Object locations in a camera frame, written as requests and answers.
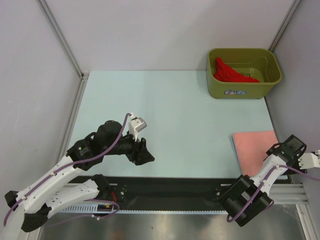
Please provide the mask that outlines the pink t shirt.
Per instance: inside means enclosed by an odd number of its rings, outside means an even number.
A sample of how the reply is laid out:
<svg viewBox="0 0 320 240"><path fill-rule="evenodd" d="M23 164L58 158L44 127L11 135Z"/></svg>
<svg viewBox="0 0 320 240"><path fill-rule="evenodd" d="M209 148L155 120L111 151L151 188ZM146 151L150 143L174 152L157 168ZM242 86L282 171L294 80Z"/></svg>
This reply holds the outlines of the pink t shirt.
<svg viewBox="0 0 320 240"><path fill-rule="evenodd" d="M232 135L242 175L255 176L262 168L267 150L278 143L273 130L236 132Z"/></svg>

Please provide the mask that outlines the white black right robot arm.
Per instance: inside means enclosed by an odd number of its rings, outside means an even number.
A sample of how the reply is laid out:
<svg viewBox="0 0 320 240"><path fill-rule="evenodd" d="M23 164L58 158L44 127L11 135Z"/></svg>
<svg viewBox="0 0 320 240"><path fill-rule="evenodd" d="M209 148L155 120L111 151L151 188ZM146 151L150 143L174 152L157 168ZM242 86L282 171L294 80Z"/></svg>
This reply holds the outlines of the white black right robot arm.
<svg viewBox="0 0 320 240"><path fill-rule="evenodd" d="M287 170L299 169L298 159L306 150L307 145L292 134L267 150L267 157L256 175L240 175L233 184L221 190L216 201L227 212L226 221L243 227L271 207L274 204L269 197L272 185Z"/></svg>

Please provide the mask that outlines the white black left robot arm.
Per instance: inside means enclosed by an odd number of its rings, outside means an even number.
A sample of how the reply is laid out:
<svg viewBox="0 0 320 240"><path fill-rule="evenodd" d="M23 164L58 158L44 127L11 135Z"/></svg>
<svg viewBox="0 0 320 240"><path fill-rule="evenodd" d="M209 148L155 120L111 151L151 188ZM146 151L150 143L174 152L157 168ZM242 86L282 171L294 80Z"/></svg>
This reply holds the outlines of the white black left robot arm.
<svg viewBox="0 0 320 240"><path fill-rule="evenodd" d="M10 190L5 200L10 210L5 217L5 227L19 226L25 233L43 226L57 212L82 201L107 200L114 197L113 190L105 176L95 174L82 185L71 190L62 190L69 181L100 164L104 156L125 155L140 166L153 162L155 158L147 149L145 138L139 132L147 127L141 117L124 121L128 125L108 120L85 138L78 140L67 150L66 155L44 176L21 191Z"/></svg>

